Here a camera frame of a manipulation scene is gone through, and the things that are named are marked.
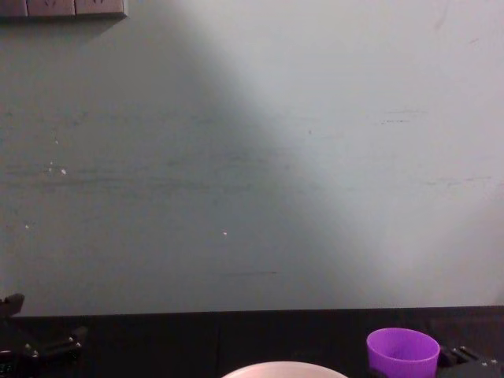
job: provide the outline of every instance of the light blue wall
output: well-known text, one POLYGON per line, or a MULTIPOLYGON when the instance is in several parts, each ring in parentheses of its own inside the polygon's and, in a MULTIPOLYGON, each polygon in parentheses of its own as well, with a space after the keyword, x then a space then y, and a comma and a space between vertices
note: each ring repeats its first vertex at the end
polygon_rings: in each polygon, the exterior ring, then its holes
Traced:
POLYGON ((502 304, 503 14, 130 0, 116 23, 2 28, 0 295, 27 315, 502 304))

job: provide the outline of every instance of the white bowl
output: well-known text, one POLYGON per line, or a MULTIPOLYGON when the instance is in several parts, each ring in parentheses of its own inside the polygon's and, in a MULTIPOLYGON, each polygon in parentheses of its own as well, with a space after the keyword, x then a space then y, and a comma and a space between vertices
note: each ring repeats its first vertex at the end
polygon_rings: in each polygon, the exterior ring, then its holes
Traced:
POLYGON ((304 362, 278 361, 247 366, 223 378, 347 378, 322 366, 304 362))

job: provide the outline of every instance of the electrical outlet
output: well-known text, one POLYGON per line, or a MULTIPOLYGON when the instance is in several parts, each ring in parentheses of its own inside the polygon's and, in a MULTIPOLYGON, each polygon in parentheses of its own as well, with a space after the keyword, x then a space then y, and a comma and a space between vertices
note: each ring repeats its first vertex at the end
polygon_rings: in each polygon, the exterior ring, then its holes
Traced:
POLYGON ((73 0, 27 0, 27 3, 30 17, 71 16, 76 14, 73 0))
POLYGON ((0 17, 26 17, 26 0, 0 0, 0 17))
POLYGON ((75 0, 76 14, 110 14, 125 16, 128 0, 75 0))

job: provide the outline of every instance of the black table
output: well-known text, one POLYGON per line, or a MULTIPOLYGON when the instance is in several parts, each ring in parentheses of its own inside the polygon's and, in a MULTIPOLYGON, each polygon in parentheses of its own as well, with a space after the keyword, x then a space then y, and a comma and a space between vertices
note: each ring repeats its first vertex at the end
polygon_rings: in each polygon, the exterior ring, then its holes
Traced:
POLYGON ((264 361, 304 361, 366 377, 365 338, 383 327, 428 333, 504 361, 504 307, 344 309, 14 318, 41 340, 90 329, 75 375, 222 377, 264 361))

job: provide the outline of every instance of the plastic cup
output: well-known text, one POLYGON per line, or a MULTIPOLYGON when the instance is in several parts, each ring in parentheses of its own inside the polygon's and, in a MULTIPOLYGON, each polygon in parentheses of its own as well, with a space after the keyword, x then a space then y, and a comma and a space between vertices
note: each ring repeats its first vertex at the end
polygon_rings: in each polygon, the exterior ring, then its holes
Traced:
POLYGON ((367 339, 369 367, 387 378, 434 378, 439 344, 412 329, 383 328, 367 339))

